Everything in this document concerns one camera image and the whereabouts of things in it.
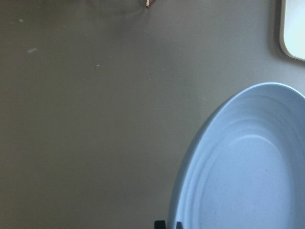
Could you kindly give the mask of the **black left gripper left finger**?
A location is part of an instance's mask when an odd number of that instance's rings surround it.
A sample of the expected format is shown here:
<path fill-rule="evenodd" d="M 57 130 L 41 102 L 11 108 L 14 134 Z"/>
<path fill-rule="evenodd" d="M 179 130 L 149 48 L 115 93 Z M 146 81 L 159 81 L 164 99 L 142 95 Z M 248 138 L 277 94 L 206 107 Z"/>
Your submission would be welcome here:
<path fill-rule="evenodd" d="M 154 229 L 166 229 L 165 220 L 156 220 L 154 222 Z"/>

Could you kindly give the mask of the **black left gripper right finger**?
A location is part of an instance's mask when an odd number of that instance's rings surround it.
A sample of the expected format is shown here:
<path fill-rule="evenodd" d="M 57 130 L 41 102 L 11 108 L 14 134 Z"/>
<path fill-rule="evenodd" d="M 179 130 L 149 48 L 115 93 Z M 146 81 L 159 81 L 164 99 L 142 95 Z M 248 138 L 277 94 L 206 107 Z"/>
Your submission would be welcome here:
<path fill-rule="evenodd" d="M 179 222 L 179 221 L 176 222 L 176 229 L 183 229 L 182 222 Z"/>

